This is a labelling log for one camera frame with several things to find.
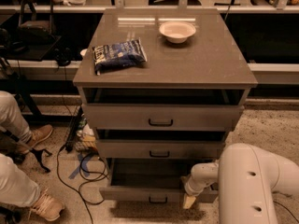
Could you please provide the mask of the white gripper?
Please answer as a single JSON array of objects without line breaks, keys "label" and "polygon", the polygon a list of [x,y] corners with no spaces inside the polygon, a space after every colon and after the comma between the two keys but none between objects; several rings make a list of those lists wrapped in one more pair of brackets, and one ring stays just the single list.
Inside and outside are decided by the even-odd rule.
[{"label": "white gripper", "polygon": [[182,207],[184,209],[190,209],[196,201],[196,197],[203,192],[206,184],[203,181],[196,181],[191,175],[182,176],[180,179],[186,192],[184,194]]}]

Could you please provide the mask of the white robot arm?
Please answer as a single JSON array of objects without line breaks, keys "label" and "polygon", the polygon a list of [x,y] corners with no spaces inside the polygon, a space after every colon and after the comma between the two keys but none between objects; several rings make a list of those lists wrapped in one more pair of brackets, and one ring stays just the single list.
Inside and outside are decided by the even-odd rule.
[{"label": "white robot arm", "polygon": [[217,162],[195,164],[181,178],[183,207],[192,207],[208,186],[219,186],[220,224],[278,224],[272,195],[299,194],[299,166],[256,146],[226,147]]}]

